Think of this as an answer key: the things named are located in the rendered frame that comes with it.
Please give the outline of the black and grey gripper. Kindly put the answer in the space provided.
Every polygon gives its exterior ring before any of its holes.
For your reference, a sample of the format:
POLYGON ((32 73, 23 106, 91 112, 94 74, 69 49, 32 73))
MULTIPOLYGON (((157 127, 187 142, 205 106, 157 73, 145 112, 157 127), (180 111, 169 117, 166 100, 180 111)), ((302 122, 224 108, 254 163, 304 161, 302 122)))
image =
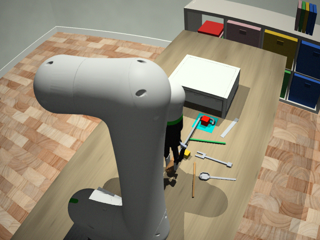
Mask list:
POLYGON ((165 136, 165 147, 164 147, 164 157, 165 157, 165 163, 166 167, 168 163, 170 162, 170 147, 173 152, 174 157, 174 170, 176 171, 178 168, 178 163, 181 162, 181 160, 184 157, 185 150, 187 148, 188 144, 183 144, 181 140, 181 132, 179 132, 176 135, 173 136, 165 136), (180 147, 180 154, 178 151, 178 146, 180 147))

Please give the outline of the grey combination wrench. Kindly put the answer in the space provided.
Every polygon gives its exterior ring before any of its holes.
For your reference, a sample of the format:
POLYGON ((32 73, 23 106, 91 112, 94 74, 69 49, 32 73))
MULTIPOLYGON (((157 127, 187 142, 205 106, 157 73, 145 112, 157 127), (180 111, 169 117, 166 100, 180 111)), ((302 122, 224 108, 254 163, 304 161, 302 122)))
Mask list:
POLYGON ((197 151, 197 153, 202 154, 203 156, 195 155, 196 157, 199 157, 199 158, 202 158, 202 159, 204 159, 204 158, 208 158, 208 159, 214 160, 214 161, 216 161, 216 162, 219 162, 219 163, 225 164, 225 165, 227 165, 227 167, 231 167, 231 166, 232 166, 232 163, 230 163, 230 162, 226 163, 226 162, 223 162, 223 161, 220 161, 220 160, 217 160, 217 159, 214 159, 214 158, 208 157, 208 156, 206 156, 206 154, 205 154, 205 153, 202 153, 202 152, 199 152, 199 151, 197 151))

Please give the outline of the small white cabinet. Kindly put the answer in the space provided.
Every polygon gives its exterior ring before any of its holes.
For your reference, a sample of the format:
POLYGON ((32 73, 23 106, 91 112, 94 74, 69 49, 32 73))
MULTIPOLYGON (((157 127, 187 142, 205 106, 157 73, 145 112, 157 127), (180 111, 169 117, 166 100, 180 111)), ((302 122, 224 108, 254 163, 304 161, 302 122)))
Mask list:
POLYGON ((238 90, 240 68, 186 55, 169 79, 185 91, 185 101, 222 112, 226 118, 238 90))

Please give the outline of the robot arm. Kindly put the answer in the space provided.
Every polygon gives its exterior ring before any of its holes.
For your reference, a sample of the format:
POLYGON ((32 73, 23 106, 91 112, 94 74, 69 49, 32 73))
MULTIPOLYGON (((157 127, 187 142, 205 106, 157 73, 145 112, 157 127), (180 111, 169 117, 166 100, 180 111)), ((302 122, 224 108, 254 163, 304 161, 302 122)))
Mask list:
POLYGON ((87 188, 68 203, 88 240, 166 240, 165 136, 183 128, 183 87, 148 59, 55 55, 33 88, 45 110, 96 117, 109 129, 122 199, 87 188))

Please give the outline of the grey metal spoon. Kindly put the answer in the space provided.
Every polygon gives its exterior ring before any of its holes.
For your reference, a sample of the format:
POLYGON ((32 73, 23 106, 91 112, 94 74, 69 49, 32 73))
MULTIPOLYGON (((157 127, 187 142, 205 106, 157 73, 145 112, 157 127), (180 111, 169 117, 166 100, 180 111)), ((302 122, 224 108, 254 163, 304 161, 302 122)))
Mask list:
POLYGON ((235 180, 236 181, 236 178, 224 178, 224 177, 216 177, 216 176, 210 176, 209 173, 207 172, 202 172, 199 174, 199 178, 201 180, 208 180, 209 178, 214 178, 214 179, 223 179, 223 180, 235 180))

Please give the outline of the teal square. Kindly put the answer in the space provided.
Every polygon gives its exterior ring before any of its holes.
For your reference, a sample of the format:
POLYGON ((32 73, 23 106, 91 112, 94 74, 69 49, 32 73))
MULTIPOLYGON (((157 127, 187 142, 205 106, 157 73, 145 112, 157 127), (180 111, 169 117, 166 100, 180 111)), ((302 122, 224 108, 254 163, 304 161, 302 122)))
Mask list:
MULTIPOLYGON (((195 120, 195 122, 194 122, 194 124, 193 124, 192 127, 194 127, 195 123, 197 122, 198 118, 199 118, 201 115, 205 115, 205 114, 199 113, 199 115, 197 116, 197 118, 196 118, 196 120, 195 120)), ((205 116, 208 116, 208 115, 205 115, 205 116)), ((208 116, 208 117, 211 117, 211 116, 208 116)), ((217 123, 217 121, 218 121, 218 118, 215 118, 215 117, 211 117, 211 118, 214 118, 214 119, 215 119, 214 125, 212 125, 212 122, 213 122, 212 120, 210 120, 210 123, 208 124, 207 127, 204 126, 204 125, 201 125, 201 119, 202 119, 202 118, 201 118, 196 128, 197 128, 197 129, 200 129, 200 130, 203 130, 203 131, 206 131, 206 132, 212 133, 212 131, 213 131, 213 129, 214 129, 214 127, 215 127, 215 125, 216 125, 216 123, 217 123)))

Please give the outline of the yellow cube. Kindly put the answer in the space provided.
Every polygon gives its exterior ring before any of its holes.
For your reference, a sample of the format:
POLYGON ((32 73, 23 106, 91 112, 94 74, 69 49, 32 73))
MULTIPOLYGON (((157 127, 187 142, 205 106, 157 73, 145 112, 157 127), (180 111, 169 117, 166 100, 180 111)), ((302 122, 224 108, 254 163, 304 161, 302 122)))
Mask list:
POLYGON ((190 151, 188 150, 185 150, 185 153, 184 153, 184 158, 188 159, 190 156, 190 151))

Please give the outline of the white flat bar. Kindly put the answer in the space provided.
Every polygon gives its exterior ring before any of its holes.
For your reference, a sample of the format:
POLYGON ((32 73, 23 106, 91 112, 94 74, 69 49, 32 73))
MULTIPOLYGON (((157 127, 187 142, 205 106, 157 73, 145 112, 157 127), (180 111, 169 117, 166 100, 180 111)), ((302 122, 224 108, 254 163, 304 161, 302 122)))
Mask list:
POLYGON ((221 134, 220 137, 224 138, 226 134, 232 129, 232 127, 237 123, 239 119, 235 118, 233 122, 229 125, 229 127, 221 134))

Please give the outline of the tool with orange wooden handle and grey metal rod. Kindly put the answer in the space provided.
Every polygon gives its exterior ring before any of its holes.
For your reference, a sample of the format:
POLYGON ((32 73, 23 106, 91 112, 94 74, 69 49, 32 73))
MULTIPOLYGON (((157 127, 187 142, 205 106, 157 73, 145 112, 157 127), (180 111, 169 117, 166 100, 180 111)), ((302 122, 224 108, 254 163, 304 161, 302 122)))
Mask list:
MULTIPOLYGON (((193 131, 195 130, 196 126, 198 125, 198 123, 199 123, 199 121, 200 121, 200 119, 201 119, 202 117, 203 117, 203 115, 201 115, 201 116, 198 118, 198 120, 197 120, 197 122, 195 123, 194 127, 192 128, 190 134, 189 134, 188 137, 186 138, 184 144, 187 143, 187 141, 188 141, 189 138, 191 137, 193 131)), ((215 119, 210 117, 210 120, 213 121, 213 122, 212 122, 212 125, 214 125, 215 119)), ((171 173, 171 172, 173 171, 173 169, 174 169, 174 162, 173 162, 173 161, 174 161, 174 157, 172 157, 172 159, 171 159, 170 162, 168 163, 167 167, 165 168, 166 173, 171 173)))

